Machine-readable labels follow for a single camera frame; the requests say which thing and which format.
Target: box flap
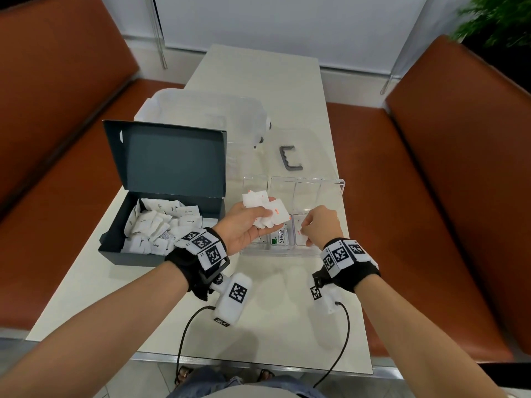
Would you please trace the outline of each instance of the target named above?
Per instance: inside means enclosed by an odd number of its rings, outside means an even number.
[[[225,131],[118,120],[103,126],[124,188],[225,196]]]

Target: black cable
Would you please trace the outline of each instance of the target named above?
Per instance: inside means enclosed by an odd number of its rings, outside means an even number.
[[[193,316],[190,317],[190,320],[188,320],[188,323],[186,324],[186,327],[184,327],[183,336],[181,338],[181,344],[179,345],[179,353],[177,355],[177,368],[175,369],[175,385],[177,385],[178,382],[178,376],[179,376],[179,362],[181,361],[181,351],[183,349],[183,343],[184,343],[184,337],[186,335],[186,331],[188,331],[188,327],[192,320],[195,318],[195,316],[199,313],[201,313],[203,310],[215,310],[216,308],[214,306],[205,306],[201,307],[198,311],[196,311]]]
[[[347,308],[343,305],[343,303],[341,303],[339,301],[336,301],[335,305],[336,306],[341,306],[343,308],[343,310],[345,310],[345,314],[347,315],[347,339],[345,340],[345,344],[343,345],[343,349],[341,349],[341,353],[339,354],[339,356],[337,356],[337,359],[335,360],[335,362],[332,365],[332,367],[330,367],[330,370],[328,370],[327,373],[324,376],[321,377],[321,380],[317,381],[313,385],[313,388],[316,388],[321,383],[321,381],[323,381],[325,378],[327,378],[327,376],[332,372],[332,370],[336,366],[337,362],[341,359],[341,356],[343,356],[343,352],[345,352],[345,348],[347,347],[348,337],[350,335],[350,318],[348,316]]]

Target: forearm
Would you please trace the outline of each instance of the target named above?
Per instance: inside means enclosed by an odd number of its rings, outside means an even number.
[[[379,276],[368,276],[355,292],[415,396],[505,397],[469,355]]]
[[[187,289],[186,279],[174,264],[165,262],[152,269],[46,337],[0,379],[0,396],[93,396]]]

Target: tile floor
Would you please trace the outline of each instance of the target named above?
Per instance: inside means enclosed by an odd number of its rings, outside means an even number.
[[[27,352],[25,346],[20,340],[0,337],[0,376]],[[244,379],[249,378],[247,370],[234,371]],[[310,373],[294,376],[308,384],[320,378]],[[174,377],[174,363],[130,360],[94,398],[166,398],[174,387]],[[414,398],[404,381],[369,377],[329,376],[319,390],[327,398]],[[531,398],[531,391],[506,391],[516,398]]]

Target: blue denim jeans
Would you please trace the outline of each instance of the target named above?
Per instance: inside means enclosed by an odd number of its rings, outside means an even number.
[[[211,367],[204,366],[191,372],[186,380],[168,395],[168,398],[201,398],[221,389],[241,384],[243,384],[243,382],[239,377],[233,377],[229,381],[226,381],[221,372],[216,371]],[[325,396],[315,388],[304,384],[302,381],[299,381],[292,376],[277,376],[267,381],[260,381],[251,385],[282,388],[306,398],[325,398]]]

